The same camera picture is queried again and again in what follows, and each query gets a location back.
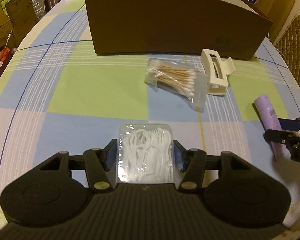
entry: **cardboard boxes in background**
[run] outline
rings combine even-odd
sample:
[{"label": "cardboard boxes in background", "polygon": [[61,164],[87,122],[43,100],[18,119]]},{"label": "cardboard boxes in background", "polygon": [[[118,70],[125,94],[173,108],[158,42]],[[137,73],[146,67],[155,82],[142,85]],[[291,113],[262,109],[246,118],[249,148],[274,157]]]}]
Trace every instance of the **cardboard boxes in background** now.
[{"label": "cardboard boxes in background", "polygon": [[6,44],[12,30],[8,46],[16,48],[37,23],[37,17],[31,0],[10,0],[5,9],[8,15],[0,8],[0,47]]},{"label": "cardboard boxes in background", "polygon": [[212,49],[249,60],[272,25],[247,0],[85,1],[97,54]]}]

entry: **beige chair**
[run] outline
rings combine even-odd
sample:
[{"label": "beige chair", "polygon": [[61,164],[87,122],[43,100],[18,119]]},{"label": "beige chair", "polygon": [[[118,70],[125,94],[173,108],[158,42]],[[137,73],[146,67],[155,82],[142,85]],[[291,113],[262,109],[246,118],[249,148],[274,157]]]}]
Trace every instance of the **beige chair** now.
[{"label": "beige chair", "polygon": [[283,55],[300,86],[300,15],[296,15],[285,33],[274,45]]}]

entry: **clear plastic box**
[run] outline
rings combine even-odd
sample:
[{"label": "clear plastic box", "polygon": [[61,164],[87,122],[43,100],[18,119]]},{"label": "clear plastic box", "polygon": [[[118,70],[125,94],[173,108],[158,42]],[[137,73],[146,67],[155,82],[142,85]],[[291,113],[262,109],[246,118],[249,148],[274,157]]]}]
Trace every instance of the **clear plastic box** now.
[{"label": "clear plastic box", "polygon": [[174,183],[173,136],[167,124],[125,124],[119,130],[117,183]]}]

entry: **purple cylinder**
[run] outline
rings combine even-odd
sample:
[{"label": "purple cylinder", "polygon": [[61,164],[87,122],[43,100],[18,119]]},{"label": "purple cylinder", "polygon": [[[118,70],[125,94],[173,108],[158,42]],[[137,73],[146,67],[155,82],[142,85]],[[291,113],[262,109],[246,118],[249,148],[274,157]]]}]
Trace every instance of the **purple cylinder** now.
[{"label": "purple cylinder", "polygon": [[[282,130],[277,114],[267,95],[262,95],[254,100],[254,105],[258,110],[265,130]],[[287,152],[287,147],[284,144],[271,142],[271,146],[276,160],[280,160],[284,153]]]}]

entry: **checkered tablecloth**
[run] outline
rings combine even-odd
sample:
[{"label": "checkered tablecloth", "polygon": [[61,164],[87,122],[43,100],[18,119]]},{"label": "checkered tablecloth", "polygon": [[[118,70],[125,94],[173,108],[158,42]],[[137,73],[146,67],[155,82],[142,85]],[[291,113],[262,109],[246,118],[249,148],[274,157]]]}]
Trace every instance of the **checkered tablecloth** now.
[{"label": "checkered tablecloth", "polygon": [[[300,117],[300,88],[266,38],[250,61],[235,60],[224,97],[208,96],[202,112],[144,83],[149,57],[202,68],[199,56],[95,54],[84,0],[63,0],[28,34],[0,79],[0,193],[61,150],[103,148],[125,123],[166,123],[186,148],[236,153],[300,198],[300,164],[276,163],[252,106],[268,94],[280,118]],[[73,177],[87,185],[84,172]],[[211,172],[210,179],[216,174]],[[0,228],[6,223],[0,209]]]}]

